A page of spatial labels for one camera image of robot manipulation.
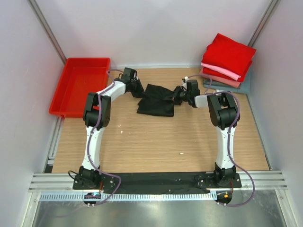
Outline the black t shirt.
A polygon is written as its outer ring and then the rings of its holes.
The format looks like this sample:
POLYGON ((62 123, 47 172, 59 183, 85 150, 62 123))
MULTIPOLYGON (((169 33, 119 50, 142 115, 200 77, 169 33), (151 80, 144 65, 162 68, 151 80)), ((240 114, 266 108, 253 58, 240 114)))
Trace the black t shirt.
POLYGON ((151 116, 173 117, 174 92, 157 85, 148 84, 144 97, 138 103, 138 114, 151 116))

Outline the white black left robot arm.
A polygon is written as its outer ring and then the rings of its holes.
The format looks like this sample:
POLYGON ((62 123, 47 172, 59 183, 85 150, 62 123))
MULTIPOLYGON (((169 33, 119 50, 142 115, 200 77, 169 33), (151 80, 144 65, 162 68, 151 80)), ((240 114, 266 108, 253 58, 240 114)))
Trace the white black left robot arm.
POLYGON ((126 92, 135 98, 143 97, 144 93, 137 71, 131 68, 120 71, 119 76, 103 90, 88 94, 83 112, 87 133, 85 155, 74 177, 73 189, 96 189, 100 186, 100 148, 104 131, 110 122, 111 103, 126 92))

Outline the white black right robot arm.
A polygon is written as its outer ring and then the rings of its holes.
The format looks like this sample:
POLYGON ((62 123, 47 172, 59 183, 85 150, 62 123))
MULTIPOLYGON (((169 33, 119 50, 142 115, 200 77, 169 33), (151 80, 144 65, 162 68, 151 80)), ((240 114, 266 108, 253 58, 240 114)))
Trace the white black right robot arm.
POLYGON ((218 187, 228 187, 236 178, 233 139, 240 120, 239 101, 228 91, 202 95, 195 79, 183 79, 182 86, 177 86, 174 90, 173 101, 176 104, 187 102, 193 108, 208 107, 211 123, 217 133, 218 151, 213 181, 218 187))

